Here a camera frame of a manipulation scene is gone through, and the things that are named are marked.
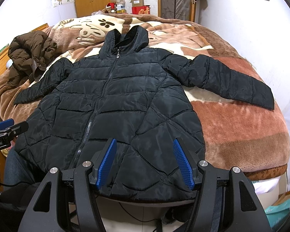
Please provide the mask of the teal cardboard box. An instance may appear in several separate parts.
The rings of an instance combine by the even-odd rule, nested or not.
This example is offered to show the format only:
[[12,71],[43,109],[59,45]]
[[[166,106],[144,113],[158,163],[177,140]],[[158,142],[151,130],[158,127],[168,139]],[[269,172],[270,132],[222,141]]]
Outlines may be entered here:
[[290,215],[290,196],[281,197],[265,210],[272,231],[277,231]]

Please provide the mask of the black puffer jacket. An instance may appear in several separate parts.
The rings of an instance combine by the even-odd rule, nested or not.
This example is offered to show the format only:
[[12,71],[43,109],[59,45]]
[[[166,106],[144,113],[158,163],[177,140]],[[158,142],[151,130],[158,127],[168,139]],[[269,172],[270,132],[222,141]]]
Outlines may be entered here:
[[150,204],[190,201],[195,192],[183,182],[173,140],[181,138],[201,159],[205,141],[185,87],[275,107],[263,82],[206,55],[190,60],[150,48],[148,32],[134,26],[126,34],[111,30],[97,55],[57,60],[39,82],[18,94],[16,104],[40,103],[15,151],[40,181],[52,167],[68,170],[91,159],[114,138],[117,152],[101,196]]

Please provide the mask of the santa hat plush toy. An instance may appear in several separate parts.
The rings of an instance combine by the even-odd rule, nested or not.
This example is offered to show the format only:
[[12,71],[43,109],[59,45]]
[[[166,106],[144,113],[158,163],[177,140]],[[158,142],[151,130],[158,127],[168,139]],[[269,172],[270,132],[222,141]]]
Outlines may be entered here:
[[105,14],[114,14],[117,11],[115,3],[108,3],[104,9]]

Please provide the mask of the clear plastic jar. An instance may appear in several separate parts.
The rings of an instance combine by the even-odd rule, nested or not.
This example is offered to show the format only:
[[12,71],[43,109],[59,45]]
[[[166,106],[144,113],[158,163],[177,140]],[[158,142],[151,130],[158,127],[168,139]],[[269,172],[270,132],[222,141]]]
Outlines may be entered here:
[[126,1],[117,0],[116,1],[116,14],[126,14]]

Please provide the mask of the brown cartoon fleece blanket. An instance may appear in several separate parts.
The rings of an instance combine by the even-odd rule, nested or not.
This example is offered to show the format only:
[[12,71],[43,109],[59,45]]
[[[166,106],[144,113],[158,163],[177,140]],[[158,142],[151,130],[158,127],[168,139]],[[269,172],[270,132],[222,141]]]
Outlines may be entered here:
[[[63,20],[55,26],[40,26],[57,43],[59,58],[77,61],[96,55],[104,37],[112,29],[125,33],[140,25],[149,33],[151,48],[166,49],[193,59],[203,54],[224,63],[230,69],[258,78],[252,65],[218,34],[190,21],[163,19],[154,15],[99,14]],[[8,80],[7,52],[0,54],[0,119],[23,121],[37,102],[15,106],[16,95],[30,86],[22,81],[16,87]],[[205,157],[213,166],[240,167],[253,181],[283,175],[290,157],[290,138],[279,107],[270,111],[258,106],[224,99],[197,87],[185,89],[196,111],[205,139]]]

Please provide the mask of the brown cardboard box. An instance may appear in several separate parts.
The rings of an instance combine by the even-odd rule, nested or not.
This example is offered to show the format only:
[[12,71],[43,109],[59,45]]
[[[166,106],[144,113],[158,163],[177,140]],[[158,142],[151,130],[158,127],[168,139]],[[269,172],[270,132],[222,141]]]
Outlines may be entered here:
[[141,7],[144,5],[144,0],[130,0],[132,7]]

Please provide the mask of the red gift box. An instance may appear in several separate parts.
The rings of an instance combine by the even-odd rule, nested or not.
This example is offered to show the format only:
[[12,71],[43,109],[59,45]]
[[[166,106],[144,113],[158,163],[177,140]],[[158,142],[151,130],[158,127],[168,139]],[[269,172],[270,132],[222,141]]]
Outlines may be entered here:
[[150,6],[149,5],[143,5],[143,6],[136,6],[132,7],[132,14],[134,15],[148,15],[150,14]]

